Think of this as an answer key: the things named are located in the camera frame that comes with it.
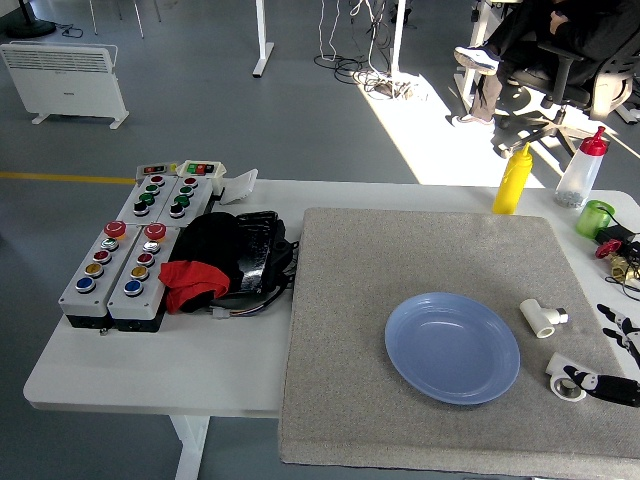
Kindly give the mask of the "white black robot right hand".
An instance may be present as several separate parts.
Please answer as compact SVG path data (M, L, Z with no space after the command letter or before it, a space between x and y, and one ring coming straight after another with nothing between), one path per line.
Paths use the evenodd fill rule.
M604 304L597 304L597 309L612 323L618 332L603 328L603 333L616 340L617 344L625 349L639 364L639 328L632 320L617 310ZM574 365L566 365L563 371L570 380L588 395L611 403L639 407L639 382L636 380L595 374L591 371L576 368Z

